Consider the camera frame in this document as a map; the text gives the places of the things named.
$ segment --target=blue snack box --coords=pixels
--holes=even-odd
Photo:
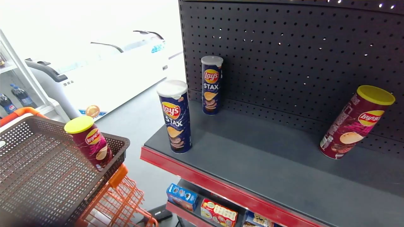
[[[168,200],[174,204],[194,212],[198,205],[198,195],[188,189],[182,188],[175,184],[171,184],[167,188]]]
[[[248,226],[248,227],[274,227],[276,226],[275,223],[273,223],[271,220],[264,218],[263,216],[251,212],[251,211],[246,211],[246,215],[244,217],[244,225],[243,226]]]

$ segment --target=white wall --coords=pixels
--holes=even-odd
[[[0,28],[22,58],[68,50],[117,30],[158,32],[170,53],[182,51],[177,0],[2,1]]]

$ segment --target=maroon chip can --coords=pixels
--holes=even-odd
[[[359,86],[320,142],[320,151],[342,158],[372,130],[385,110],[396,101],[389,92],[370,85]]]
[[[74,118],[65,125],[65,131],[73,137],[81,153],[98,171],[102,171],[112,160],[111,149],[92,117]]]

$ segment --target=glass door refrigerator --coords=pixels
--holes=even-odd
[[[27,106],[27,103],[20,95],[14,95],[16,87],[26,91],[24,95],[28,95],[33,101],[30,106],[36,108],[41,114],[52,120],[69,121],[60,104],[45,93],[25,61],[18,57],[0,29],[0,93],[7,96],[18,109]],[[0,117],[5,117],[13,110],[13,107],[0,107]]]

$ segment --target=brown plastic basket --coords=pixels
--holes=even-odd
[[[64,125],[31,116],[0,134],[0,226],[73,225],[123,163],[128,139],[103,133],[114,158],[98,172]]]

